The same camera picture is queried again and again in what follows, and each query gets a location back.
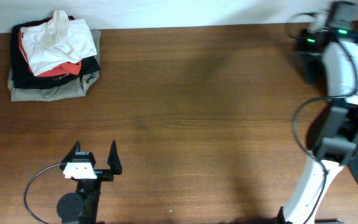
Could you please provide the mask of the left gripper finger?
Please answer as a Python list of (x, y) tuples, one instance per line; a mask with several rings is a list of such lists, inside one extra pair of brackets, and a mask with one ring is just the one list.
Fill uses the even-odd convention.
[(110, 171), (113, 175), (122, 174), (122, 165), (119, 159), (119, 155), (117, 153), (117, 144), (115, 140), (112, 141), (109, 156), (107, 159), (107, 164), (110, 167)]
[(80, 152), (81, 149), (81, 144), (79, 141), (77, 141), (76, 143), (74, 143), (74, 146), (72, 147), (72, 149), (68, 152), (68, 154), (62, 159), (62, 161), (60, 162), (60, 169), (64, 170), (66, 167), (66, 164), (68, 162), (72, 162), (75, 154), (77, 152)]

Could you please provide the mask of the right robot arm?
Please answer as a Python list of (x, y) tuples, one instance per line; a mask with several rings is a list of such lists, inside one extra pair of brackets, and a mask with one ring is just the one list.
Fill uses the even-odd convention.
[(352, 30), (357, 4), (333, 1), (327, 11), (308, 12), (314, 21), (298, 36), (296, 49), (308, 81), (321, 72), (327, 96), (295, 110), (291, 132), (306, 154), (295, 191), (274, 223), (316, 223), (316, 212), (333, 180), (358, 156), (358, 33)]

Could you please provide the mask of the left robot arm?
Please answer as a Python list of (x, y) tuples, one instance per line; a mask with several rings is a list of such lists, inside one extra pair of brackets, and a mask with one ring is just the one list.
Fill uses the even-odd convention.
[(57, 215), (63, 224), (96, 224), (101, 186), (112, 182), (122, 174), (122, 165), (117, 153), (116, 141), (109, 150), (108, 169), (95, 169), (96, 160), (92, 152), (81, 150), (76, 142), (63, 158), (60, 169), (66, 179), (76, 182), (76, 190), (65, 194), (57, 203)]

